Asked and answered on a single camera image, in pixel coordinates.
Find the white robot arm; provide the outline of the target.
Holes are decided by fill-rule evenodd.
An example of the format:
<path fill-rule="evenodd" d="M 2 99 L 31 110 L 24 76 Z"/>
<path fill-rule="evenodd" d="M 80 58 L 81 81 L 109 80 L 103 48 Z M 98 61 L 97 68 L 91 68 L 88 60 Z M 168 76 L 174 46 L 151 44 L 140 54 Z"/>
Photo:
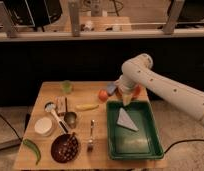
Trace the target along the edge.
<path fill-rule="evenodd" d="M 121 92 L 123 104 L 127 106 L 131 102 L 134 89 L 140 84 L 204 126 L 204 92 L 161 76 L 151 70 L 152 66 L 153 59 L 146 53 L 122 64 L 122 75 L 116 85 Z"/>

